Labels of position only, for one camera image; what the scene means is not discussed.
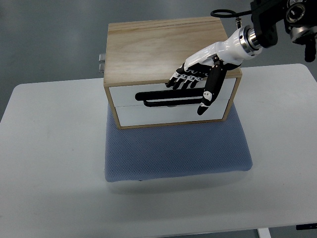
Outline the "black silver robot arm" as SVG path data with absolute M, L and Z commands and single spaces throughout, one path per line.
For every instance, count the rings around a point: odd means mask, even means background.
M 316 59 L 317 2 L 315 0 L 254 0 L 250 3 L 257 42 L 264 48 L 277 44 L 276 23 L 284 22 L 291 42 L 305 46 L 305 61 Z

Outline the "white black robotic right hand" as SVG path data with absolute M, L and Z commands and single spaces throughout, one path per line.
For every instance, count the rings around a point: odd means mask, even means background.
M 238 68 L 244 60 L 253 59 L 263 47 L 250 26 L 237 29 L 226 41 L 213 43 L 193 55 L 175 71 L 166 86 L 176 90 L 194 88 L 206 78 L 203 96 L 197 110 L 202 115 L 218 97 L 226 73 Z

